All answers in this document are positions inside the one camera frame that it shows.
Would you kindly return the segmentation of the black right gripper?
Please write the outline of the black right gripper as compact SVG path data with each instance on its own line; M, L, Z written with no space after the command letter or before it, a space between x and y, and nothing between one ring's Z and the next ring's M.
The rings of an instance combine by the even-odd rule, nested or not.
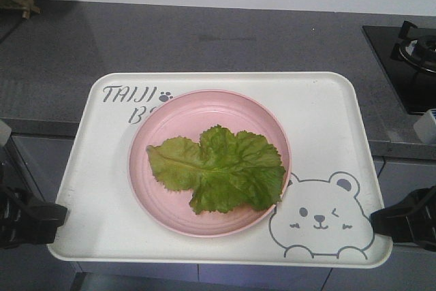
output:
M435 187L427 193L412 191L397 204L372 213L370 222L375 233L390 236L395 243L435 249Z

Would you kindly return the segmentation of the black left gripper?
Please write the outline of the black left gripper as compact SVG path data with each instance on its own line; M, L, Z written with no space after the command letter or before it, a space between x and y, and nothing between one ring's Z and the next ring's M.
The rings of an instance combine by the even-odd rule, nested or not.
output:
M23 188L7 186L3 180L1 164L1 249L53 243L67 208L44 202Z

